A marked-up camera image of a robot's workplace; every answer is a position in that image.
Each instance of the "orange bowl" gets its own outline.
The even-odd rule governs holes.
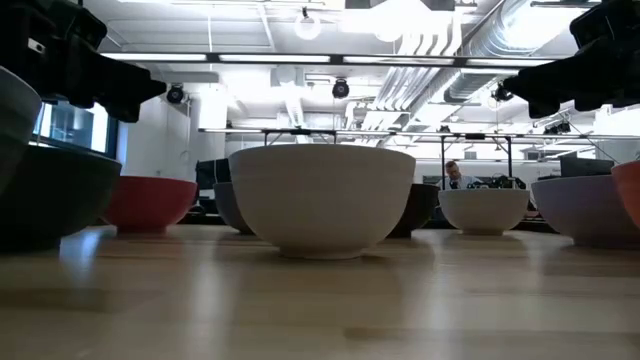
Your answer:
[[[611,173],[624,208],[636,226],[640,227],[640,161],[615,166]]]
[[[196,189],[188,181],[121,176],[103,218],[118,232],[164,232],[187,214]]]

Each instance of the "window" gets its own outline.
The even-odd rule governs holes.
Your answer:
[[[478,160],[478,153],[475,151],[465,151],[464,152],[465,160]]]
[[[89,150],[115,158],[118,121],[96,104],[80,109],[66,102],[43,104],[33,129],[33,141]]]

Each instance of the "light fixture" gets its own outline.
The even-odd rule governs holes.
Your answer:
[[[311,20],[311,27],[305,29],[302,22],[305,20]],[[303,40],[313,40],[320,35],[322,31],[322,23],[320,22],[320,18],[318,18],[315,14],[307,13],[307,8],[302,8],[302,13],[298,14],[296,20],[293,23],[293,30],[296,32],[299,38]]]
[[[557,59],[539,59],[539,58],[476,58],[467,60],[466,65],[471,67],[497,67],[504,69],[518,69],[525,67],[534,67],[548,64]]]
[[[229,63],[328,63],[328,55],[286,55],[286,54],[220,54],[221,62]]]
[[[417,56],[345,56],[345,64],[360,65],[430,65],[430,66],[451,66],[454,59],[442,57],[417,57]]]
[[[118,0],[121,3],[140,3],[140,4],[166,4],[166,5],[183,5],[183,6],[256,6],[256,4],[264,4],[269,7],[299,7],[307,6],[314,8],[324,8],[324,2],[320,1],[303,1],[303,0],[270,0],[270,1],[242,1],[242,0]]]
[[[373,135],[373,136],[385,136],[391,135],[389,131],[351,131],[351,130],[338,130],[336,135]]]
[[[189,53],[102,53],[102,56],[114,60],[135,62],[203,62],[207,61],[206,54]]]
[[[260,130],[260,129],[205,129],[205,128],[199,128],[198,131],[199,132],[211,132],[211,133],[225,133],[225,134],[231,134],[231,133],[257,134],[257,133],[262,133],[262,130]]]

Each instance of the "computer monitor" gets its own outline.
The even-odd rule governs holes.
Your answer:
[[[562,177],[610,175],[614,165],[611,160],[561,157],[560,174]]]

